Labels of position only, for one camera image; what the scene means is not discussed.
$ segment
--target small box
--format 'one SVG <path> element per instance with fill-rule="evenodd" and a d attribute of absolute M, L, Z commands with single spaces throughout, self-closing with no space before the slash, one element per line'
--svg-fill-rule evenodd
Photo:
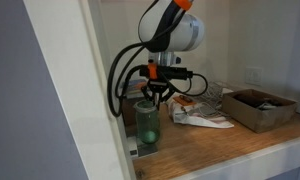
<path fill-rule="evenodd" d="M 235 99 L 234 97 L 239 94 L 253 96 L 258 99 L 272 99 L 281 103 L 282 106 L 271 110 L 260 110 Z M 256 133 L 275 129 L 288 122 L 294 115 L 296 107 L 297 103 L 294 101 L 253 89 L 227 93 L 224 94 L 222 99 L 222 111 Z"/>

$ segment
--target white robot arm segment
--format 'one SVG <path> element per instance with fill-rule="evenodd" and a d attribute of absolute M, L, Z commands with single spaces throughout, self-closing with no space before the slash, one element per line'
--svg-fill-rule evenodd
<path fill-rule="evenodd" d="M 171 25 L 184 10 L 174 0 L 159 0 L 148 9 L 139 23 L 139 38 L 142 42 L 151 40 L 156 34 Z M 199 46 L 203 39 L 204 25 L 202 21 L 190 14 L 185 14 L 178 26 L 165 37 L 147 49 L 151 52 L 190 51 Z"/>

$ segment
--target orange object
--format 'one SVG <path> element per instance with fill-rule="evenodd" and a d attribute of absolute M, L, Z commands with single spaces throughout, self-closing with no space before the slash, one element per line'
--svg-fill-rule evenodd
<path fill-rule="evenodd" d="M 187 103 L 191 103 L 191 102 L 192 102 L 192 99 L 188 98 L 187 96 L 180 95 L 179 97 L 180 97 L 182 100 L 186 101 Z"/>
<path fill-rule="evenodd" d="M 140 90 L 141 90 L 141 88 L 142 88 L 143 86 L 146 86 L 146 85 L 147 85 L 147 82 L 140 82 L 140 83 L 136 84 L 134 87 L 135 87 L 136 89 L 140 89 Z"/>
<path fill-rule="evenodd" d="M 148 69 L 149 69 L 149 77 L 150 77 L 150 79 L 158 79 L 157 64 L 155 64 L 155 63 L 149 63 L 148 64 Z"/>
<path fill-rule="evenodd" d="M 192 6 L 192 2 L 190 2 L 189 0 L 174 0 L 174 2 L 178 4 L 178 6 L 181 7 L 183 10 L 186 11 L 188 11 Z"/>
<path fill-rule="evenodd" d="M 194 102 L 194 101 L 187 102 L 187 101 L 185 101 L 184 99 L 182 99 L 179 96 L 174 97 L 173 100 L 177 101 L 182 106 L 191 106 L 191 105 L 195 105 L 196 104 L 196 102 Z"/>

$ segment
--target white wall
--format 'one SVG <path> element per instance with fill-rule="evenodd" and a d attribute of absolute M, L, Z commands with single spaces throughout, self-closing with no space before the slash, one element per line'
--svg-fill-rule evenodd
<path fill-rule="evenodd" d="M 85 0 L 24 0 L 89 179 L 131 179 Z"/>
<path fill-rule="evenodd" d="M 151 0 L 102 2 L 102 16 L 111 62 L 122 48 L 134 42 L 139 42 L 138 23 L 142 14 L 151 3 Z M 203 20 L 206 26 L 206 33 L 203 43 L 197 49 L 191 52 L 177 53 L 182 58 L 182 64 L 179 66 L 202 73 L 209 80 L 226 81 L 229 1 L 195 1 L 189 13 Z M 131 66 L 140 63 L 146 64 L 147 56 L 147 51 L 144 50 Z M 108 62 L 104 64 L 106 71 L 108 71 L 110 64 Z"/>
<path fill-rule="evenodd" d="M 247 86 L 244 84 L 245 68 L 260 67 L 263 68 L 260 88 L 282 95 L 294 45 L 300 1 L 230 2 L 228 81 Z"/>

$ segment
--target black cable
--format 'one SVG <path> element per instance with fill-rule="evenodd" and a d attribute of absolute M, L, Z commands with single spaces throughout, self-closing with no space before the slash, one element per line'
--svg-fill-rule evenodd
<path fill-rule="evenodd" d="M 141 65 L 139 66 L 135 66 L 133 67 L 127 74 L 125 82 L 123 84 L 123 88 L 122 88 L 122 92 L 121 92 L 121 96 L 118 98 L 119 99 L 119 110 L 118 112 L 115 112 L 116 114 L 113 114 L 116 117 L 119 117 L 122 114 L 122 101 L 123 101 L 123 95 L 126 93 L 128 86 L 129 86 L 129 80 L 131 78 L 131 76 L 138 70 L 140 70 L 142 68 Z"/>
<path fill-rule="evenodd" d="M 191 80 L 191 78 L 189 78 L 189 88 L 186 90 L 186 91 L 184 91 L 184 92 L 182 92 L 182 93 L 187 93 L 187 92 L 189 92 L 190 90 L 191 90 L 191 88 L 192 88 L 192 80 Z"/>
<path fill-rule="evenodd" d="M 183 94 L 183 95 L 186 95 L 186 96 L 200 96 L 200 95 L 204 94 L 204 93 L 207 91 L 207 89 L 208 89 L 208 81 L 207 81 L 207 79 L 206 79 L 203 75 L 201 75 L 201 74 L 193 73 L 193 76 L 199 76 L 199 77 L 201 77 L 201 78 L 205 81 L 206 86 L 205 86 L 204 90 L 203 90 L 202 92 L 198 93 L 198 94 L 188 94 L 187 91 L 182 92 L 180 89 L 178 89 L 177 87 L 175 87 L 175 86 L 169 81 L 169 79 L 168 79 L 162 72 L 160 72 L 160 71 L 158 71 L 158 72 L 160 73 L 161 77 L 163 77 L 163 79 L 166 81 L 166 83 L 168 83 L 168 85 L 169 85 L 174 91 L 176 91 L 176 92 L 178 92 L 178 93 L 181 93 L 181 94 Z"/>
<path fill-rule="evenodd" d="M 122 49 L 118 55 L 116 56 L 116 58 L 114 59 L 112 65 L 111 65 L 111 68 L 110 68 L 110 72 L 109 72 L 109 79 L 108 79 L 108 84 L 107 84 L 107 97 L 108 97 L 108 103 L 109 103 L 109 108 L 110 108 L 110 111 L 111 113 L 115 116 L 115 117 L 119 117 L 121 115 L 121 103 L 122 103 L 122 100 L 120 102 L 120 99 L 119 99 L 119 111 L 116 112 L 115 108 L 114 108 L 114 104 L 113 104 L 113 98 L 112 98 L 112 82 L 113 82 L 113 78 L 114 78 L 114 73 L 115 73 L 115 70 L 116 70 L 116 67 L 121 59 L 121 57 L 126 53 L 128 52 L 129 50 L 133 49 L 133 48 L 136 48 L 136 47 L 140 47 L 140 46 L 144 46 L 148 43 L 151 43 L 153 41 L 155 41 L 157 38 L 160 38 L 161 36 L 167 34 L 167 33 L 171 33 L 176 27 L 177 25 L 179 24 L 179 22 L 181 21 L 183 15 L 185 14 L 186 11 L 182 11 L 181 14 L 178 16 L 178 18 L 176 19 L 176 21 L 171 25 L 169 26 L 165 31 L 163 31 L 162 33 L 158 34 L 156 37 L 152 38 L 150 41 L 147 41 L 147 42 L 140 42 L 140 43 L 135 43 L 135 44 L 132 44 L 132 45 L 129 45 L 127 47 L 125 47 L 124 49 Z"/>
<path fill-rule="evenodd" d="M 135 57 L 138 56 L 138 54 L 144 49 L 145 47 L 142 46 L 141 48 L 138 49 L 138 51 L 136 51 L 133 56 L 131 56 L 131 58 L 129 59 L 129 61 L 127 62 L 127 64 L 124 66 L 124 68 L 122 69 L 120 75 L 119 75 L 119 79 L 116 83 L 116 87 L 115 87 L 115 95 L 117 98 L 119 98 L 119 93 L 118 93 L 118 89 L 119 89 L 119 85 L 120 85 L 120 82 L 121 82 L 121 79 L 124 75 L 124 73 L 126 72 L 126 70 L 128 69 L 129 65 L 132 63 L 132 61 L 134 60 Z"/>

